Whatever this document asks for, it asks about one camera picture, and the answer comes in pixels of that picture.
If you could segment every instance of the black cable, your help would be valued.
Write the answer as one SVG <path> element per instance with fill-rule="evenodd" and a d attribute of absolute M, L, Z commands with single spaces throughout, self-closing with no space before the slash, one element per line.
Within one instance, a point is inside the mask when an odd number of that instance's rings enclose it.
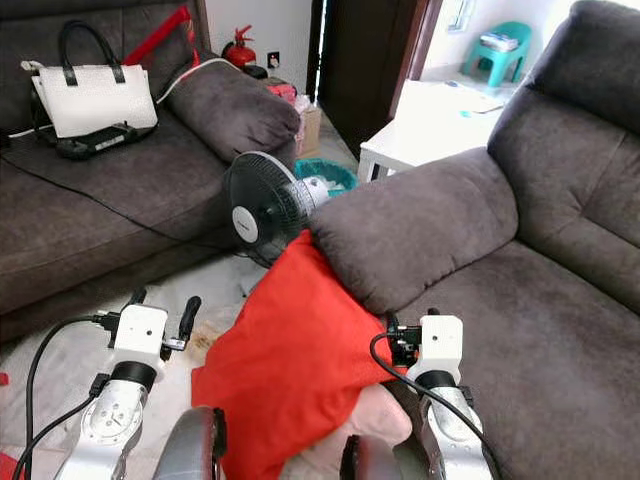
<path fill-rule="evenodd" d="M 485 448 L 485 450 L 487 451 L 487 454 L 491 458 L 491 462 L 493 463 L 497 479 L 502 480 L 502 472 L 500 470 L 500 465 L 498 464 L 498 459 L 496 455 L 493 453 L 493 449 L 491 448 L 491 445 L 489 445 L 489 442 L 485 439 L 484 435 L 478 429 L 478 427 L 476 427 L 475 424 L 471 420 L 469 420 L 464 413 L 458 410 L 455 407 L 455 405 L 445 400 L 440 395 L 437 395 L 431 392 L 430 390 L 427 390 L 423 386 L 417 384 L 416 382 L 407 378 L 401 373 L 396 372 L 392 367 L 387 365 L 380 358 L 380 356 L 376 353 L 376 344 L 384 338 L 392 338 L 392 335 L 389 335 L 388 333 L 380 333 L 375 337 L 373 337 L 371 339 L 371 343 L 369 343 L 369 352 L 371 353 L 371 356 L 373 357 L 375 362 L 378 365 L 380 365 L 387 373 L 389 373 L 390 375 L 393 375 L 395 378 L 397 378 L 401 382 L 405 383 L 406 385 L 409 385 L 410 387 L 414 388 L 417 392 L 420 392 L 423 395 L 426 395 L 431 400 L 438 402 L 439 404 L 446 407 L 451 413 L 453 413 L 456 417 L 458 417 L 460 421 L 462 421 L 462 423 L 464 423 L 467 427 L 469 427 L 469 430 L 471 430 L 474 433 L 474 435 L 478 437 L 478 439 L 480 440 L 480 443 L 482 443 L 482 446 Z"/>
<path fill-rule="evenodd" d="M 94 317 L 91 315 L 85 317 L 71 318 L 69 320 L 63 320 L 58 323 L 55 327 L 53 327 L 49 333 L 44 337 L 38 350 L 36 350 L 36 354 L 31 361 L 31 367 L 29 368 L 29 375 L 27 376 L 27 393 L 26 393 L 26 416 L 27 416 L 27 445 L 33 441 L 33 382 L 36 376 L 36 370 L 38 369 L 38 363 L 40 363 L 40 358 L 44 353 L 44 349 L 47 348 L 47 345 L 51 341 L 51 339 L 62 330 L 67 325 L 71 325 L 74 323 L 81 322 L 91 322 L 94 320 Z M 27 455 L 25 468 L 24 468 L 24 478 L 25 480 L 31 480 L 31 454 Z"/>
<path fill-rule="evenodd" d="M 115 213 L 116 215 L 124 218 L 125 220 L 128 220 L 129 222 L 133 223 L 134 225 L 136 225 L 137 227 L 143 228 L 144 230 L 148 230 L 152 233 L 155 233 L 156 235 L 160 236 L 160 237 L 164 237 L 167 238 L 171 241 L 177 242 L 177 243 L 183 243 L 183 244 L 190 244 L 190 245 L 194 245 L 196 247 L 201 247 L 201 248 L 209 248 L 212 249 L 214 251 L 216 251 L 217 253 L 232 253 L 232 255 L 236 256 L 236 257 L 240 257 L 240 258 L 249 258 L 247 255 L 241 255 L 235 252 L 230 252 L 230 249 L 228 248 L 221 248 L 215 245 L 209 245 L 206 243 L 199 243 L 199 242 L 194 242 L 192 240 L 186 240 L 183 238 L 178 238 L 178 237 L 174 237 L 173 235 L 169 235 L 168 233 L 165 233 L 161 230 L 158 230 L 154 227 L 151 227 L 149 225 L 146 225 L 138 220 L 136 220 L 135 218 L 131 217 L 130 215 L 127 215 L 126 213 L 121 212 L 120 210 L 118 210 L 117 208 L 109 205 L 108 203 L 106 203 L 103 200 L 100 200 L 97 197 L 94 197 L 93 195 L 91 195 L 90 193 L 84 192 L 82 190 L 79 190 L 77 188 L 74 187 L 70 187 L 68 185 L 64 185 L 62 183 L 56 182 L 55 180 L 52 180 L 50 178 L 47 178 L 43 175 L 40 175 L 38 173 L 32 172 L 31 170 L 27 170 L 24 167 L 19 166 L 18 164 L 12 162 L 11 160 L 8 160 L 6 157 L 4 157 L 3 155 L 0 155 L 0 159 L 4 160 L 7 164 L 11 165 L 13 168 L 15 168 L 16 170 L 21 171 L 22 173 L 25 173 L 27 175 L 30 175 L 34 178 L 37 178 L 39 180 L 42 180 L 43 182 L 49 183 L 51 185 L 53 185 L 54 187 L 58 187 L 61 188 L 62 190 L 67 190 L 69 192 L 75 193 L 76 195 L 80 195 L 84 198 L 87 198 L 89 200 L 91 200 L 92 202 L 97 203 L 98 205 L 106 208 L 107 210 L 109 210 L 112 213 Z"/>
<path fill-rule="evenodd" d="M 31 453 L 33 452 L 33 449 L 38 444 L 38 442 L 40 440 L 42 440 L 47 433 L 49 433 L 55 427 L 60 425 L 66 419 L 74 416 L 76 413 L 78 413 L 81 410 L 83 410 L 84 408 L 86 408 L 87 405 L 89 405 L 93 401 L 94 398 L 95 398 L 95 396 L 90 396 L 89 398 L 87 398 L 84 402 L 82 402 L 80 405 L 78 405 L 74 409 L 69 410 L 67 413 L 65 413 L 61 417 L 55 419 L 53 422 L 51 422 L 49 425 L 47 425 L 45 428 L 43 428 L 42 431 L 38 435 L 36 435 L 36 437 L 31 442 L 29 442 L 27 444 L 27 446 L 24 449 L 24 452 L 22 452 L 22 455 L 20 456 L 20 459 L 18 460 L 18 464 L 16 465 L 15 470 L 13 471 L 13 477 L 11 477 L 12 480 L 20 480 L 20 472 L 22 471 L 22 467 L 25 466 L 27 458 L 31 457 Z"/>

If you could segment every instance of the window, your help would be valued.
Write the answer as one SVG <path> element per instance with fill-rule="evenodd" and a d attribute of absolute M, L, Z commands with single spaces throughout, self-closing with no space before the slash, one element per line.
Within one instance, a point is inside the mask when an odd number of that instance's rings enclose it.
<path fill-rule="evenodd" d="M 463 32 L 469 24 L 474 0 L 450 0 L 448 2 L 449 23 L 447 31 Z"/>

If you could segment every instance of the gray sofa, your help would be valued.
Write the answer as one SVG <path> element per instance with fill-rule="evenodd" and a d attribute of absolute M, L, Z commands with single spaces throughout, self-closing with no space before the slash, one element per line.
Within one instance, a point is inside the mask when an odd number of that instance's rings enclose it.
<path fill-rule="evenodd" d="M 119 58 L 133 51 L 186 3 L 208 51 L 203 1 L 64 0 L 0 2 L 0 130 L 30 128 L 30 79 L 21 60 L 59 65 L 57 35 L 64 22 L 85 20 Z M 95 41 L 72 36 L 73 64 L 104 63 Z M 145 64 L 158 97 L 190 65 L 184 29 L 163 42 Z M 148 138 L 87 162 L 57 156 L 34 135 L 3 146 L 0 160 L 0 342 L 157 279 L 233 243 L 226 227 L 222 177 L 234 156 L 267 151 L 294 159 L 295 110 L 259 82 L 216 63 L 192 74 L 159 108 Z M 98 200 L 180 241 L 158 235 L 77 193 Z M 181 240 L 198 238 L 194 243 Z"/>
<path fill-rule="evenodd" d="M 638 478 L 639 104 L 640 12 L 578 2 L 487 150 L 313 218 L 370 311 L 463 319 L 463 383 L 507 478 Z"/>

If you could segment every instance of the fan grille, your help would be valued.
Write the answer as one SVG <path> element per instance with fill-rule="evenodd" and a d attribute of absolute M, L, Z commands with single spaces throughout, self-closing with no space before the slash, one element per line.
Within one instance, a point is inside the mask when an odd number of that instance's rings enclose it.
<path fill-rule="evenodd" d="M 269 267 L 308 225 L 311 194 L 284 165 L 260 152 L 237 157 L 226 178 L 231 209 L 242 206 L 258 223 L 259 237 L 247 253 Z"/>

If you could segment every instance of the sofa armrest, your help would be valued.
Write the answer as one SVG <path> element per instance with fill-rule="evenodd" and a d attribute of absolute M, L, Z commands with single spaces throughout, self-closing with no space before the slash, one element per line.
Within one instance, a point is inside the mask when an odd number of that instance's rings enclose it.
<path fill-rule="evenodd" d="M 291 105 L 224 61 L 191 73 L 165 102 L 228 163 L 243 152 L 281 149 L 294 141 L 300 127 L 300 116 Z"/>
<path fill-rule="evenodd" d="M 375 314 L 509 242 L 517 224 L 511 187 L 484 148 L 363 185 L 311 218 L 315 244 Z"/>

